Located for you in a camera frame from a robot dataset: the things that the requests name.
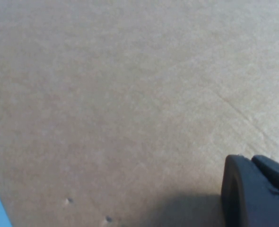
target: cardboard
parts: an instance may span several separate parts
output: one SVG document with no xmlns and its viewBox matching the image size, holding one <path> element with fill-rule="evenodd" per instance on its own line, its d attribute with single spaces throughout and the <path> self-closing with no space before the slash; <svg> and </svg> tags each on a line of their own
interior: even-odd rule
<svg viewBox="0 0 279 227">
<path fill-rule="evenodd" d="M 13 226 L 222 226 L 228 154 L 279 162 L 279 1 L 0 0 Z"/>
</svg>

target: black plastic object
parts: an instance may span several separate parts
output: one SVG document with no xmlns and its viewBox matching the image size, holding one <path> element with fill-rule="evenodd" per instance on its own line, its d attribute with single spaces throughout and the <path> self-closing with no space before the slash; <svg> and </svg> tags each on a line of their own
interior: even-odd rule
<svg viewBox="0 0 279 227">
<path fill-rule="evenodd" d="M 227 156 L 221 200 L 226 227 L 279 227 L 279 163 Z"/>
</svg>

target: brown cardboard surface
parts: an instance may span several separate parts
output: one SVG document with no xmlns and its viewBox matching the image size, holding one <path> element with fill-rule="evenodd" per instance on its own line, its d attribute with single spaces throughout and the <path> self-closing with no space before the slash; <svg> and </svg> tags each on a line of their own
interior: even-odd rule
<svg viewBox="0 0 279 227">
<path fill-rule="evenodd" d="M 228 154 L 279 161 L 279 1 L 0 0 L 15 227 L 222 226 Z"/>
</svg>

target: small hole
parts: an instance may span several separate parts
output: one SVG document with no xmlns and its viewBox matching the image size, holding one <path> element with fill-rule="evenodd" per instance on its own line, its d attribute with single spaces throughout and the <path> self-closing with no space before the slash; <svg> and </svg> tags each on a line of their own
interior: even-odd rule
<svg viewBox="0 0 279 227">
<path fill-rule="evenodd" d="M 107 222 L 112 222 L 113 219 L 112 219 L 111 217 L 109 217 L 109 216 L 106 216 L 106 221 L 107 221 Z"/>
<path fill-rule="evenodd" d="M 65 204 L 68 205 L 68 204 L 71 204 L 71 203 L 73 203 L 73 199 L 72 198 L 66 198 Z"/>
</svg>

